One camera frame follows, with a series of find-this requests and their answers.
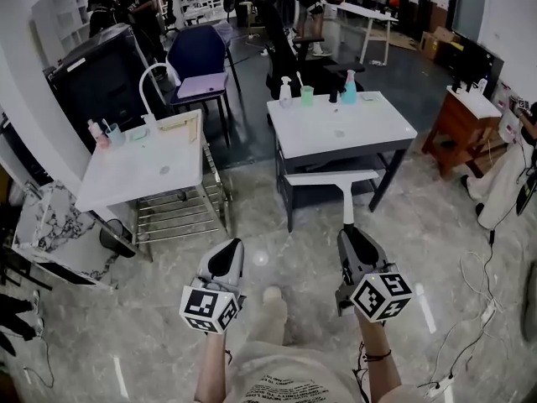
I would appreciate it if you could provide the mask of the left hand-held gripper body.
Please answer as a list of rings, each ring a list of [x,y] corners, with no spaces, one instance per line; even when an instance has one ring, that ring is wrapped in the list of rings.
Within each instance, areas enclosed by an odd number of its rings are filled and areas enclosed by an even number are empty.
[[[193,280],[185,285],[179,314],[193,330],[224,334],[242,309],[246,296],[238,285],[229,285],[225,276],[212,277],[202,264]]]

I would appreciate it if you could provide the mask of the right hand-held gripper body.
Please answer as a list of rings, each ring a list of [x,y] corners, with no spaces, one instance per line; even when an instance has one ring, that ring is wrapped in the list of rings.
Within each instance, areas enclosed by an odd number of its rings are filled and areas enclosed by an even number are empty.
[[[385,322],[398,316],[414,296],[395,263],[378,268],[362,264],[354,270],[344,265],[342,274],[343,282],[335,294],[339,317],[357,309],[369,322]]]

